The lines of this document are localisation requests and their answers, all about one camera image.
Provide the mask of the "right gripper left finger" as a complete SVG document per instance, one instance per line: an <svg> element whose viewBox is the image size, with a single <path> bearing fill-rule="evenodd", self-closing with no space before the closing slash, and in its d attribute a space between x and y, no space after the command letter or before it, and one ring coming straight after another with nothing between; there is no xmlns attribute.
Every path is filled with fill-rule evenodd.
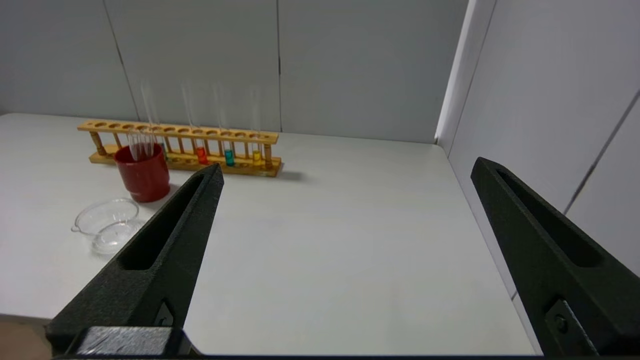
<svg viewBox="0 0 640 360"><path fill-rule="evenodd" d="M46 326L53 353L192 353L184 326L224 187L190 176Z"/></svg>

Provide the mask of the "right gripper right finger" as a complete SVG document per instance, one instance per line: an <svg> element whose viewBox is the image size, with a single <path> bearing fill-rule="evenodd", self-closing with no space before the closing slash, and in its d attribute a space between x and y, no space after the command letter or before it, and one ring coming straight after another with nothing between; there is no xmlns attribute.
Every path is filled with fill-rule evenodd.
<svg viewBox="0 0 640 360"><path fill-rule="evenodd" d="M471 180L542 352L638 356L638 276L498 162Z"/></svg>

